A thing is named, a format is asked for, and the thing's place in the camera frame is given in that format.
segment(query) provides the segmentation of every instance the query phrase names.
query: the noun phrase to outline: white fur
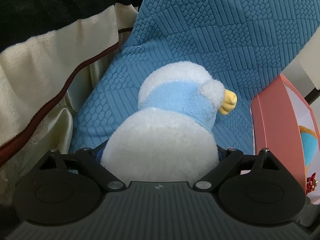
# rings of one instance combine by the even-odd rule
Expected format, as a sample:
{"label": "white fur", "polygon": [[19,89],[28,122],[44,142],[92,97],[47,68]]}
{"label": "white fur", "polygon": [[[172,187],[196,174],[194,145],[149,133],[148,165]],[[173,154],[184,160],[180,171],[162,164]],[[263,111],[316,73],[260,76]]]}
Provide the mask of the white fur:
{"label": "white fur", "polygon": [[193,81],[202,84],[209,80],[212,80],[212,76],[198,64],[190,61],[168,64],[157,69],[145,79],[139,91],[138,107],[161,84],[172,81]]}
{"label": "white fur", "polygon": [[127,186],[131,181],[188,181],[219,163],[216,142],[193,119],[147,108],[126,119],[103,151],[101,165]]}
{"label": "white fur", "polygon": [[226,91],[219,80],[208,80],[198,88],[199,92],[207,97],[215,108],[220,108],[224,100]]}

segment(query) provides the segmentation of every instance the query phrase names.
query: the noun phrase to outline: plush duck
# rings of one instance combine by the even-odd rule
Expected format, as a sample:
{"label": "plush duck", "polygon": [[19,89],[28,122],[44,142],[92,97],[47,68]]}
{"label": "plush duck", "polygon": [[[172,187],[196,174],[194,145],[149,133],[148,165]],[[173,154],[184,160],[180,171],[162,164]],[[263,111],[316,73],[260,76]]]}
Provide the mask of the plush duck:
{"label": "plush duck", "polygon": [[216,114],[228,114],[236,95],[192,62],[168,64],[142,84],[138,111],[109,139],[101,165],[131,181],[188,181],[219,163],[212,134]]}

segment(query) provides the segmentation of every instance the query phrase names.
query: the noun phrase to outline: metal bolt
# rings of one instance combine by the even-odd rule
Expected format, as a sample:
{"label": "metal bolt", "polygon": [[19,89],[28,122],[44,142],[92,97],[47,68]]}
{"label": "metal bolt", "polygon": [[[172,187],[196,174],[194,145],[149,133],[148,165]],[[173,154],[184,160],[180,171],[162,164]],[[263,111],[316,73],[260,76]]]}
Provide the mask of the metal bolt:
{"label": "metal bolt", "polygon": [[110,189],[121,189],[123,187],[123,183],[120,181],[111,181],[108,183],[108,188]]}
{"label": "metal bolt", "polygon": [[209,189],[211,188],[212,184],[208,181],[198,181],[196,183],[196,187],[199,189]]}

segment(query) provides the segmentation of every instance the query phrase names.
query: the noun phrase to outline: gray panel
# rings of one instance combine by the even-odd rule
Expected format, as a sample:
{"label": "gray panel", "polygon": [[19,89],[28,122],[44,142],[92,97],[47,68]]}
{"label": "gray panel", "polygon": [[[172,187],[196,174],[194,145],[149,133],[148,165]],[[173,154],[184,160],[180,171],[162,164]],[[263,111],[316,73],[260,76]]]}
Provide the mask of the gray panel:
{"label": "gray panel", "polygon": [[195,192],[185,182],[161,185],[133,182],[123,192],[107,194],[81,221],[60,227],[24,222],[7,240],[311,239],[295,223],[277,228],[241,223],[225,214],[210,193]]}

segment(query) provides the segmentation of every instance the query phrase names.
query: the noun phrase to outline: stuffed animal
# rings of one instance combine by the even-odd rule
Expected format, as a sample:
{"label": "stuffed animal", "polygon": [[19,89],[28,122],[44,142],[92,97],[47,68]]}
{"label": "stuffed animal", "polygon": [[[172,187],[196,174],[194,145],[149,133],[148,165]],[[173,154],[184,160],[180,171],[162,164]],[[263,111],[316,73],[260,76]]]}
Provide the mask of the stuffed animal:
{"label": "stuffed animal", "polygon": [[109,139],[101,165],[131,181],[188,181],[219,163],[212,134],[217,111],[227,114],[236,95],[192,62],[168,64],[142,84],[138,111]]}

